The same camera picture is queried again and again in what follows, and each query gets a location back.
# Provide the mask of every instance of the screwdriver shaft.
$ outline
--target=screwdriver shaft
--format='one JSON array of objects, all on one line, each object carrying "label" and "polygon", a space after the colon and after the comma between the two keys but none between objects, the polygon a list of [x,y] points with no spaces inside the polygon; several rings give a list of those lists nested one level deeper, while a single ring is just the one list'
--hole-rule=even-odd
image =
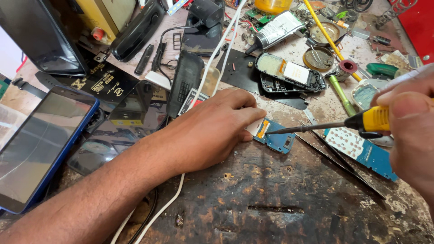
[{"label": "screwdriver shaft", "polygon": [[345,122],[341,121],[341,122],[331,122],[331,123],[324,123],[318,125],[303,125],[303,126],[297,126],[292,128],[284,128],[273,132],[266,132],[265,134],[266,135],[286,134],[286,133],[306,132],[311,130],[321,130],[321,129],[337,128],[337,127],[345,127]]}]

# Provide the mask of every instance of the stained wooden surface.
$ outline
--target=stained wooden surface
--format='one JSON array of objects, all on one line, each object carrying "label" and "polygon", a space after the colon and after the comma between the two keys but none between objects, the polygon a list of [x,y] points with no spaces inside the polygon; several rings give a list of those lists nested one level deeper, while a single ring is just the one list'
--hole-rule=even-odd
[{"label": "stained wooden surface", "polygon": [[[338,9],[337,6],[328,6],[335,11]],[[374,1],[367,14],[379,15],[389,6],[387,0]],[[235,11],[227,8],[226,12],[233,15]],[[184,25],[186,18],[184,9],[172,17],[165,16],[149,43],[156,47],[165,29]],[[356,26],[361,27],[361,21],[360,18]],[[400,23],[397,20],[393,23],[407,52],[415,55]],[[237,50],[243,51],[246,45],[240,37],[245,31],[238,29],[233,46]],[[166,34],[166,41],[164,63],[179,53],[179,50],[173,50],[171,33]],[[305,39],[293,36],[268,52],[302,64],[302,54],[308,49],[304,42]],[[353,60],[362,63],[362,68],[377,62],[368,41],[346,36],[342,44],[342,55],[354,55]],[[112,56],[108,61],[134,75],[141,53],[128,63],[121,63]],[[221,56],[212,64],[216,65]],[[173,76],[173,71],[163,69]],[[150,64],[138,78],[144,79],[149,70]],[[33,76],[35,72],[35,67],[28,61],[17,76],[24,77],[34,86],[43,87]],[[348,97],[356,85],[352,77],[341,83]],[[234,89],[225,83],[221,83],[219,88]],[[254,96],[258,106],[268,111],[267,117],[281,125],[296,126],[300,121],[308,121],[303,111]],[[12,86],[1,103],[29,114],[38,101],[33,95]],[[322,92],[318,99],[312,99],[308,109],[318,122],[347,117],[332,87]],[[301,136],[322,147],[310,133]],[[402,180],[391,182],[358,163],[351,160],[350,163],[386,195],[385,201],[376,199],[362,185],[297,139],[287,155],[256,141],[241,143],[223,162],[186,174],[180,196],[155,221],[142,243],[434,243],[428,207],[416,191]],[[61,185],[70,186],[80,178],[65,167]],[[156,210],[173,197],[179,180],[180,177],[175,177],[158,187]],[[127,243],[137,230],[146,217],[152,197],[151,193],[141,203],[141,210],[133,215],[118,243]],[[0,230],[9,225],[10,221],[1,221]]]}]

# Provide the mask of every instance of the hand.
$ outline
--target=hand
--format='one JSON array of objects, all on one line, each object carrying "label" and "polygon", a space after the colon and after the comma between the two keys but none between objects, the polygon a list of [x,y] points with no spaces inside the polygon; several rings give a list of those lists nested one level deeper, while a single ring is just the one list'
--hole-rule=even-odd
[{"label": "hand", "polygon": [[161,154],[172,176],[197,171],[223,161],[238,142],[252,140],[244,128],[266,114],[247,91],[224,89],[139,143]]},{"label": "hand", "polygon": [[371,106],[389,106],[393,171],[434,208],[434,63],[380,90]]}]

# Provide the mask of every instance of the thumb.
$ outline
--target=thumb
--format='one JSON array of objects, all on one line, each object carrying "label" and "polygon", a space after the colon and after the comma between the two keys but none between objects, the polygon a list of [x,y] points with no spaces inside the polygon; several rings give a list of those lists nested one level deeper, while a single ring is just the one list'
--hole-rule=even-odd
[{"label": "thumb", "polygon": [[238,134],[238,141],[239,142],[248,142],[248,141],[251,141],[251,140],[253,140],[253,136],[247,130],[242,130]]},{"label": "thumb", "polygon": [[390,154],[395,173],[404,179],[400,174],[405,175],[409,167],[432,168],[425,165],[434,157],[434,102],[431,98],[418,92],[396,95],[389,106],[389,124],[395,138]]}]

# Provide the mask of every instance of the yellow screwdriver handle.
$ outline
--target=yellow screwdriver handle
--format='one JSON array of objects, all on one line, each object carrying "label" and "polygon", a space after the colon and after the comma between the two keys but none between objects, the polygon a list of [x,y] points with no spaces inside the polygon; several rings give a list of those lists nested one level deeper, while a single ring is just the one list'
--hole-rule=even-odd
[{"label": "yellow screwdriver handle", "polygon": [[366,132],[389,131],[389,107],[377,106],[364,112],[363,125]]}]

